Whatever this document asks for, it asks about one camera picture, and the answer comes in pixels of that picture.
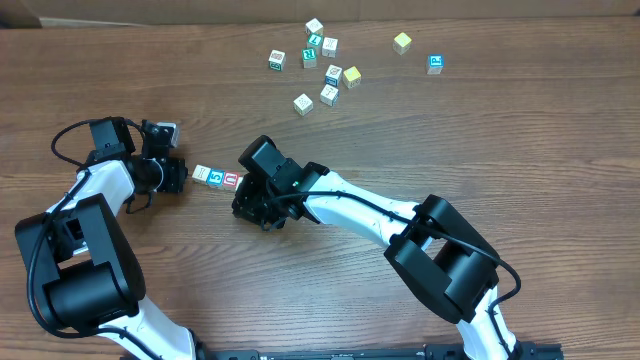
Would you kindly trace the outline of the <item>white butterfly block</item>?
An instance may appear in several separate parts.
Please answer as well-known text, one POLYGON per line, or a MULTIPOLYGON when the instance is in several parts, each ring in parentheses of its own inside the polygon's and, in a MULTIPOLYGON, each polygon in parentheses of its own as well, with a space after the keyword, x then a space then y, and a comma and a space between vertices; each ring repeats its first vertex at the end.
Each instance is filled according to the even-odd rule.
POLYGON ((210 173, 211 169, 209 167, 196 165, 192 172, 191 178, 196 183, 207 184, 210 173))

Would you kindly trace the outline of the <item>red letter U block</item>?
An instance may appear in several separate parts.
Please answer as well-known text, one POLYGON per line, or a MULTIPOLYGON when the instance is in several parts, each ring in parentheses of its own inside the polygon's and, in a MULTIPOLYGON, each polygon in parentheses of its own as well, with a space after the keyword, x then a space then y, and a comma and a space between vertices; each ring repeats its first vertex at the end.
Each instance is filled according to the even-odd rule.
POLYGON ((224 181, 223 181, 223 188, 226 190, 232 190, 232 191, 236 191, 235 187, 236 187, 236 183, 238 178, 241 175, 239 173, 236 172, 225 172, 225 176, 224 176, 224 181))

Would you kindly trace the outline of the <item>blue number 5 block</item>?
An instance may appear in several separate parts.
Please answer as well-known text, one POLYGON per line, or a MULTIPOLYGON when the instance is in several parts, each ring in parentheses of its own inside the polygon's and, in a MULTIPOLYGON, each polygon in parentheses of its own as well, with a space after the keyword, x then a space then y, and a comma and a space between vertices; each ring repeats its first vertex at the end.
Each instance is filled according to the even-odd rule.
POLYGON ((210 187, 222 187, 225 171, 220 169, 211 169, 206 179, 206 184, 210 187))

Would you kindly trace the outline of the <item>white red sided block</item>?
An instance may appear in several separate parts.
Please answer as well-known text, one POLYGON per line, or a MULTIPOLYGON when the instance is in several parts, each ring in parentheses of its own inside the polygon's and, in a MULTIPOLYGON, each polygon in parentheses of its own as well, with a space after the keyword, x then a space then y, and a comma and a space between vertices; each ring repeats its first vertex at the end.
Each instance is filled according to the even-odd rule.
POLYGON ((241 185, 241 183, 243 182, 243 179, 244 179, 244 177, 243 177, 243 176, 240 176, 240 177, 238 178, 237 183, 236 183, 236 187, 235 187, 236 191, 240 188, 240 185, 241 185))

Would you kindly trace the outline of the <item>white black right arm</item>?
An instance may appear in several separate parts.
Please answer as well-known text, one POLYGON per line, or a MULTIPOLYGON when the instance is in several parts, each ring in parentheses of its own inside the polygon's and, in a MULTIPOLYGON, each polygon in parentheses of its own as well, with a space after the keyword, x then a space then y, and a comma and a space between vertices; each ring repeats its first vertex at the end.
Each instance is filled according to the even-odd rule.
POLYGON ((400 201, 359 188, 317 163, 244 161, 232 204, 264 231, 305 217, 352 231, 384 249, 411 293, 454 324, 470 359, 516 359, 519 345, 499 308, 497 252, 446 200, 400 201))

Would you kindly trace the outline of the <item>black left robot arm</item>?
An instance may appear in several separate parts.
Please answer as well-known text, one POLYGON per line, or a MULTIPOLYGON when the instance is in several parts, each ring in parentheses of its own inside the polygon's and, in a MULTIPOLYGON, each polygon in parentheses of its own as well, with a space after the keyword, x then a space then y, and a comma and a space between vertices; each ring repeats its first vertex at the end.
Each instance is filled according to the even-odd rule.
POLYGON ((184 160, 173 142, 146 141, 140 154, 99 142, 74 186, 47 211, 15 227, 27 299, 39 325, 59 338, 103 337, 136 359, 204 359, 193 331, 149 298, 141 266, 118 221, 137 194, 179 193, 184 160))

